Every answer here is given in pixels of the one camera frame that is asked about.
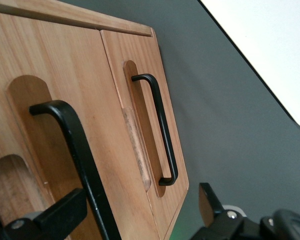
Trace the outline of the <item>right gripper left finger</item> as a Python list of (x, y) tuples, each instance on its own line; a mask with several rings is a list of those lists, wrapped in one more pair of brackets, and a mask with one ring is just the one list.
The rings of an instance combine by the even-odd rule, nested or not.
[(75, 188), (33, 221), (43, 231), (72, 231), (87, 214), (86, 191)]

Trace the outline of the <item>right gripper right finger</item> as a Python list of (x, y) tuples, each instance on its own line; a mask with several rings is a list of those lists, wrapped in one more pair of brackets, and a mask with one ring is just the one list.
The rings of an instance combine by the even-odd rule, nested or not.
[(209, 227), (225, 209), (209, 183), (201, 182), (198, 189), (200, 215), (204, 225)]

